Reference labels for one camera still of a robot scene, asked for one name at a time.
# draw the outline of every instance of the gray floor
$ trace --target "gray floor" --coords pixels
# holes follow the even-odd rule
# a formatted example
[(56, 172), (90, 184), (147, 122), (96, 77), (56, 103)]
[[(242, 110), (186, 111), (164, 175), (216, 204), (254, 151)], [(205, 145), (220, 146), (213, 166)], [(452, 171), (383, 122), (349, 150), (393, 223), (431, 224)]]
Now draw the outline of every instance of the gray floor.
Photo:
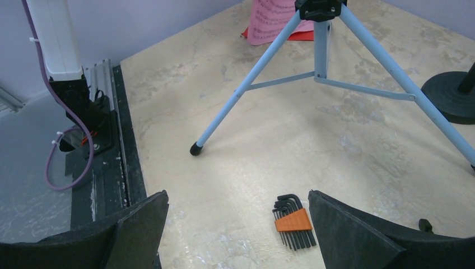
[[(71, 190), (49, 189), (44, 168), (56, 132), (72, 125), (51, 96), (0, 117), (0, 242), (37, 242), (69, 230)], [(55, 184), (71, 182), (65, 159), (59, 150), (53, 157)]]

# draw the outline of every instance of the pink paper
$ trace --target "pink paper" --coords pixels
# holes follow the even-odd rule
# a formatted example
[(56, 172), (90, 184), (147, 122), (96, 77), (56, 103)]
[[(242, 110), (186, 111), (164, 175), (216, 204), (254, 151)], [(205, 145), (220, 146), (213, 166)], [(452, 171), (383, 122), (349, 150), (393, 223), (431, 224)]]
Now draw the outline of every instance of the pink paper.
[[(295, 0), (254, 0), (248, 42), (261, 45), (274, 41), (295, 14)], [(313, 31), (311, 21), (302, 21), (295, 32)]]

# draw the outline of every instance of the black pole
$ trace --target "black pole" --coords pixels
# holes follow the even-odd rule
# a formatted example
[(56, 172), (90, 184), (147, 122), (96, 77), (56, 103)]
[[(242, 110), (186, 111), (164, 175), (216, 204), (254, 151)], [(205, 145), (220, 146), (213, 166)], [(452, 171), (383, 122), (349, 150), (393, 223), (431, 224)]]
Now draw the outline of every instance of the black pole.
[(469, 94), (474, 87), (475, 87), (475, 63), (472, 65), (472, 68), (470, 68), (465, 78), (463, 78), (457, 90), (463, 94)]

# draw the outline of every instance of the black bracket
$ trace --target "black bracket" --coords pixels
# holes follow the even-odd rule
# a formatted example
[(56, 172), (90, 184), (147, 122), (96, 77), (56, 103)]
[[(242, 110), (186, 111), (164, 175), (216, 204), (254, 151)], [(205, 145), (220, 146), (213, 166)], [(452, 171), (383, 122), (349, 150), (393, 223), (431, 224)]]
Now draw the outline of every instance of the black bracket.
[(300, 19), (323, 22), (340, 16), (341, 6), (348, 0), (296, 0), (295, 10), (300, 11)]

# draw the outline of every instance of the beige surface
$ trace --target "beige surface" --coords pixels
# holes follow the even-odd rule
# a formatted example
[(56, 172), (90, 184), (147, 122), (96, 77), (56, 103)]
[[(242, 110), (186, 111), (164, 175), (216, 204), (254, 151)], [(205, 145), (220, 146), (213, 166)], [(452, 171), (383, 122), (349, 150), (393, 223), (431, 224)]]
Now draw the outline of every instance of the beige surface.
[[(379, 1), (350, 9), (416, 84), (467, 70), (475, 41)], [(147, 193), (170, 211), (164, 268), (323, 267), (319, 248), (282, 246), (271, 208), (279, 194), (318, 189), (349, 205), (437, 234), (475, 234), (475, 177), (415, 103), (318, 85), (311, 78), (248, 92), (205, 144), (189, 148), (266, 49), (239, 33), (237, 5), (122, 62)], [(402, 91), (339, 20), (329, 78)], [(313, 68), (311, 42), (287, 42), (256, 82)], [(457, 129), (475, 145), (475, 127)]]

